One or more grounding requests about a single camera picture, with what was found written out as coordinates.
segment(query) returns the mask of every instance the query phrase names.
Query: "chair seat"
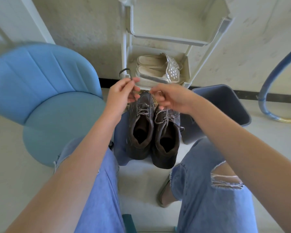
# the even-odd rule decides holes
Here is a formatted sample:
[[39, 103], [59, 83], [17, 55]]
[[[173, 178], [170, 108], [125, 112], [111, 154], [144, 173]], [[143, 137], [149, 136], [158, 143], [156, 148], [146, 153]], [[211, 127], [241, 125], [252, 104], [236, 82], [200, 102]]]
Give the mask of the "chair seat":
[[23, 130], [27, 151], [37, 161], [53, 166], [63, 147], [84, 136], [100, 117], [105, 102], [85, 92], [67, 92], [44, 101], [28, 117]]

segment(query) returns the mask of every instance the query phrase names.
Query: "person's left hand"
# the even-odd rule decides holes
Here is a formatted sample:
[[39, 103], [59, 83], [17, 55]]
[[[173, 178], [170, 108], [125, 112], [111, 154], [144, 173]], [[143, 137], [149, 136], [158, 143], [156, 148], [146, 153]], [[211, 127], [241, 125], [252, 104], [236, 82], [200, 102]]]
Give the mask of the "person's left hand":
[[127, 103], [140, 98], [140, 95], [134, 93], [140, 91], [140, 88], [135, 86], [135, 82], [139, 80], [139, 78], [124, 78], [110, 87], [104, 114], [112, 116], [118, 123]]

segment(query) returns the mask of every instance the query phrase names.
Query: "knee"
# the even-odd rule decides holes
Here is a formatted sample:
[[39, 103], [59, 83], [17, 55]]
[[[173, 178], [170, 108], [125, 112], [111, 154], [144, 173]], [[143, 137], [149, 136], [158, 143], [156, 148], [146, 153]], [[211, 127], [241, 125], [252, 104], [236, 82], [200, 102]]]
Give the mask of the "knee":
[[244, 184], [234, 173], [229, 164], [224, 161], [217, 165], [210, 173], [211, 185], [213, 187], [242, 189]]

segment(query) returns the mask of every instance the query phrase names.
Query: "jeans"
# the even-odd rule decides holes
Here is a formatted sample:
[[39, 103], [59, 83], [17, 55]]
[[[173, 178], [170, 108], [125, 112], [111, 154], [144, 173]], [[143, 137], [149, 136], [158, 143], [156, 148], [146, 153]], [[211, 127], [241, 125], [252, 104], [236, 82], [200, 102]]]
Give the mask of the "jeans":
[[[74, 139], [66, 145], [55, 169], [81, 140]], [[202, 139], [171, 170], [172, 193], [182, 201], [177, 232], [258, 232], [248, 188], [244, 185], [229, 188], [213, 184], [210, 173], [223, 162], [224, 158], [215, 146], [208, 139]], [[117, 171], [117, 161], [108, 149], [75, 232], [125, 232], [119, 205]]]

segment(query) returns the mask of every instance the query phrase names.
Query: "black baseboard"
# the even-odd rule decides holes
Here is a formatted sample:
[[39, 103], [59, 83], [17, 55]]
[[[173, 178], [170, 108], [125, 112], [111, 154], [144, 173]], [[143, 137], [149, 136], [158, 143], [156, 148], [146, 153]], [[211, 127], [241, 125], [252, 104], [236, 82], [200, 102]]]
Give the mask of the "black baseboard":
[[[117, 79], [108, 79], [108, 78], [99, 78], [100, 86], [102, 88], [110, 88], [112, 85], [114, 85], [117, 81]], [[190, 90], [198, 88], [198, 87], [189, 87]], [[239, 99], [244, 100], [258, 100], [258, 92], [250, 92], [250, 91], [240, 91], [240, 90], [234, 90], [237, 97]], [[275, 93], [268, 93], [267, 94], [267, 101], [271, 102], [282, 102], [282, 103], [291, 103], [291, 95], [285, 95], [285, 94], [275, 94]]]

